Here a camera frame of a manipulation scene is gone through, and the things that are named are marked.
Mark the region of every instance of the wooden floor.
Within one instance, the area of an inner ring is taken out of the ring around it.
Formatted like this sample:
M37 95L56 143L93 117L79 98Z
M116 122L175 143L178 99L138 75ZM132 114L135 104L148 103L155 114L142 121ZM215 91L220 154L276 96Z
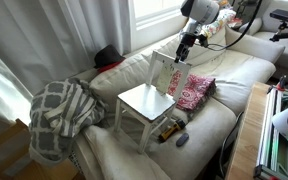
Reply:
M66 160L55 167L45 167L32 162L21 170L15 180L84 180L75 166Z

